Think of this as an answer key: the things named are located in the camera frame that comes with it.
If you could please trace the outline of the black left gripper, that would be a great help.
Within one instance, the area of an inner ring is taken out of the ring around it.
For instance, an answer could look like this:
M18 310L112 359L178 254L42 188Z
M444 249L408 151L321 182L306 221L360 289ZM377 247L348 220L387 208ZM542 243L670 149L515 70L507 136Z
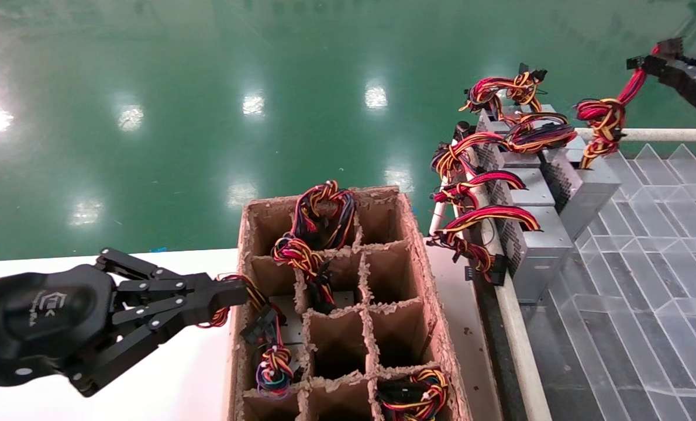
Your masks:
M134 307L112 312L115 291ZM91 397L186 327L247 301L242 279L181 275L112 248L97 265L0 277L0 387L63 375Z

